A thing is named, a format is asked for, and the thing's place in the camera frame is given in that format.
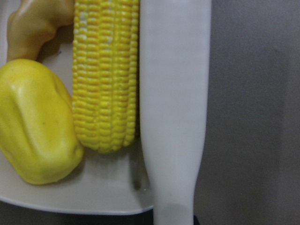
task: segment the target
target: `dark surface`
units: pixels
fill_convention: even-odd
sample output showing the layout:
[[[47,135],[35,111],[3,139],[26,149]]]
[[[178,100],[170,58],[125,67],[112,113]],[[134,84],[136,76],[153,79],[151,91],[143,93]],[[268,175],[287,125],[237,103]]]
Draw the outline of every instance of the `dark surface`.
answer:
[[[50,213],[0,202],[0,215],[2,225],[153,225],[152,210],[130,216],[91,216]],[[200,225],[196,216],[194,225]]]
[[[299,87],[300,1],[213,0],[207,135],[195,192],[202,225],[300,224]],[[0,203],[4,225],[114,219],[139,220]]]

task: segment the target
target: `ginger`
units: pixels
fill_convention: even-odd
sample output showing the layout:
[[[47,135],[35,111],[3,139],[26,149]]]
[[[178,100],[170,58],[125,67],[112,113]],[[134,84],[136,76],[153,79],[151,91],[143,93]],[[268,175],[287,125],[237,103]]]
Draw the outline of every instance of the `ginger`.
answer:
[[[74,0],[21,0],[7,23],[7,62],[36,60],[43,44],[59,27],[71,25],[73,18]]]

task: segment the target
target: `gray background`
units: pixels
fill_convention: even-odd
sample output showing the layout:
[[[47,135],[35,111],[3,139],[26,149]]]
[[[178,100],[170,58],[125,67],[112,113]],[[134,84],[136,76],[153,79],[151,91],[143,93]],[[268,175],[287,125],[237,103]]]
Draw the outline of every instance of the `gray background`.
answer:
[[[213,0],[202,225],[300,224],[299,27],[300,0]],[[0,224],[72,222],[0,203]]]

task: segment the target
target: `white plate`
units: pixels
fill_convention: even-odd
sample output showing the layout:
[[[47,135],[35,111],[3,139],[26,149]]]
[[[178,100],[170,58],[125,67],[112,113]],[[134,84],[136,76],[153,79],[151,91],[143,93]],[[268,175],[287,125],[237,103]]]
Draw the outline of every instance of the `white plate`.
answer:
[[[19,4],[17,0],[0,1],[0,66],[6,60],[7,19]],[[72,29],[61,28],[39,57],[62,79],[70,93]],[[22,181],[0,152],[0,200],[37,210],[76,214],[129,215],[152,208],[140,141],[114,155],[86,151],[84,161],[71,175],[44,186]]]

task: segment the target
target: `yellow vegetable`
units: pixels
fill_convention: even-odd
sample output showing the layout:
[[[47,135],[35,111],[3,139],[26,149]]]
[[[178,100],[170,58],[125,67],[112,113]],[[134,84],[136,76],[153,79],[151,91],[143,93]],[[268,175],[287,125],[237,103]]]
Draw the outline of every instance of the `yellow vegetable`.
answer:
[[[0,149],[28,183],[56,182],[80,163],[71,97],[61,80],[32,60],[0,68]]]
[[[139,0],[75,0],[75,132],[100,153],[135,138],[138,25]]]

